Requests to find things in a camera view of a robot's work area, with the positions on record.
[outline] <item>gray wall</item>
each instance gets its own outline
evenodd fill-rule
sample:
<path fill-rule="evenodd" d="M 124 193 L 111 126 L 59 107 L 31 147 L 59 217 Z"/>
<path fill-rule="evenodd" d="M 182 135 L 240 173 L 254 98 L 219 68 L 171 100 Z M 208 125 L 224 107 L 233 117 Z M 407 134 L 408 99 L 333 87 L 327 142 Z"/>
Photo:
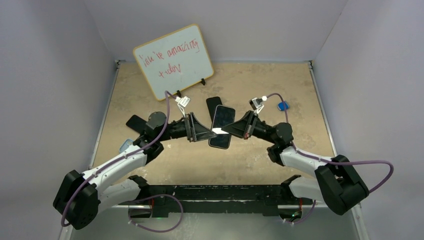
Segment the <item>gray wall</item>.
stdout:
<path fill-rule="evenodd" d="M 347 0 L 85 0 L 115 59 L 199 24 L 215 61 L 314 59 Z"/>
<path fill-rule="evenodd" d="M 374 240 L 424 235 L 423 9 L 422 0 L 349 0 L 314 67 L 338 153 L 394 164 L 362 204 Z M 357 169 L 370 187 L 388 172 Z"/>
<path fill-rule="evenodd" d="M 83 0 L 1 1 L 0 56 L 0 238 L 57 239 L 53 199 L 90 163 L 114 61 Z"/>

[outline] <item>whiteboard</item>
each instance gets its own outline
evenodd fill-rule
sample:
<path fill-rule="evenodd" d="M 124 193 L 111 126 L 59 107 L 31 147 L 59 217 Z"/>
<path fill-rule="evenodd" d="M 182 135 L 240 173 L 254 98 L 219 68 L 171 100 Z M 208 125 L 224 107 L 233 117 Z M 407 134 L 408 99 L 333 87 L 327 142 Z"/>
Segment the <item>whiteboard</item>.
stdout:
<path fill-rule="evenodd" d="M 214 74 L 199 26 L 192 24 L 137 46 L 132 52 L 147 83 L 160 101 Z"/>

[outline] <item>wooden tabletop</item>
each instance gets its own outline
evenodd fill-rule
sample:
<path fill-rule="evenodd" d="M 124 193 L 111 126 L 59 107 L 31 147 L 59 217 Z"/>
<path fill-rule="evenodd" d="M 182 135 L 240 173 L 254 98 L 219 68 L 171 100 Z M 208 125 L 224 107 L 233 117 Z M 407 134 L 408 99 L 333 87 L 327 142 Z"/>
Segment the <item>wooden tabletop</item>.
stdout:
<path fill-rule="evenodd" d="M 248 101 L 271 93 L 280 93 L 288 102 L 289 122 L 294 142 L 308 152 L 333 156 L 332 145 L 306 63 L 215 63 L 215 73 L 206 85 L 196 84 L 184 91 L 191 98 L 186 112 L 207 127 L 212 125 L 206 99 L 219 96 L 222 103 L 236 110 L 235 120 L 251 110 Z M 280 99 L 265 102 L 259 118 L 269 125 L 285 122 L 284 112 L 277 109 Z M 170 121 L 182 117 L 175 101 L 170 102 Z M 132 115 L 147 119 L 153 112 L 166 113 L 166 101 L 157 101 L 136 63 L 120 66 L 109 109 L 94 159 L 94 166 L 119 154 L 126 139 L 139 134 L 125 123 Z M 304 173 L 271 162 L 267 154 L 270 143 L 251 137 L 231 138 L 228 149 L 213 148 L 208 141 L 189 142 L 186 138 L 162 142 L 164 151 L 146 167 L 127 174 L 139 175 L 149 184 L 170 185 L 254 185 L 280 184 L 294 174 Z"/>

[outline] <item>light blue object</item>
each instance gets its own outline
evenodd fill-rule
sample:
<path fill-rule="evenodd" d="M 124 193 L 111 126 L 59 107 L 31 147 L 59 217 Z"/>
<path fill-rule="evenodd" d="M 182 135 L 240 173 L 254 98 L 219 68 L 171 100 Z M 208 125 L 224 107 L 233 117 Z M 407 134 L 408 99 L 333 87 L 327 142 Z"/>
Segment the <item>light blue object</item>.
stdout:
<path fill-rule="evenodd" d="M 286 102 L 286 101 L 284 101 L 284 104 L 285 104 L 285 109 L 289 109 L 290 107 L 289 107 L 289 104 Z M 278 110 L 280 110 L 280 111 L 284 111 L 284 105 L 283 105 L 283 103 L 282 102 L 280 102 L 279 104 L 278 104 L 278 106 L 277 106 L 277 108 L 278 108 Z"/>
<path fill-rule="evenodd" d="M 122 146 L 119 148 L 119 153 L 121 154 L 123 151 L 127 150 L 127 148 L 133 144 L 133 140 L 127 139 L 123 142 Z"/>

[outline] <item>red handwriting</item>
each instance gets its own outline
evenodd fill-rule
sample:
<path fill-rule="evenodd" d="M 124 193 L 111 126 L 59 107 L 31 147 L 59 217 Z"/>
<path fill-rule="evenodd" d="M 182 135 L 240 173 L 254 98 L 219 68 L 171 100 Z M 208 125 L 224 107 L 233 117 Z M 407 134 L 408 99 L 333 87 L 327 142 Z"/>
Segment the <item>red handwriting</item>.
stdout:
<path fill-rule="evenodd" d="M 143 58 L 143 56 L 142 55 L 138 55 L 140 58 L 141 58 L 141 60 L 143 61 L 143 63 L 144 63 L 144 66 L 147 68 L 147 66 L 149 66 L 153 61 L 155 61 L 154 59 L 153 59 L 153 57 L 151 57 L 151 56 L 147 56 L 147 58 L 146 59 L 144 59 Z"/>
<path fill-rule="evenodd" d="M 197 49 L 196 53 L 200 52 L 199 44 L 196 41 L 196 38 L 191 40 L 189 43 L 187 43 L 185 41 L 183 44 L 181 44 L 179 46 L 174 46 L 173 48 L 169 49 L 167 51 L 168 57 L 175 56 L 178 53 L 185 52 L 185 51 L 190 50 L 190 49 Z"/>
<path fill-rule="evenodd" d="M 171 74 L 176 73 L 176 72 L 181 73 L 180 64 L 178 64 L 178 66 L 176 66 L 176 65 L 171 66 L 171 64 L 168 63 L 168 69 L 166 71 L 159 71 L 159 77 L 165 78 L 164 74 L 171 75 Z"/>
<path fill-rule="evenodd" d="M 158 52 L 158 53 L 153 52 L 153 53 L 156 54 L 158 59 L 164 59 L 164 57 L 162 56 L 162 52 Z"/>

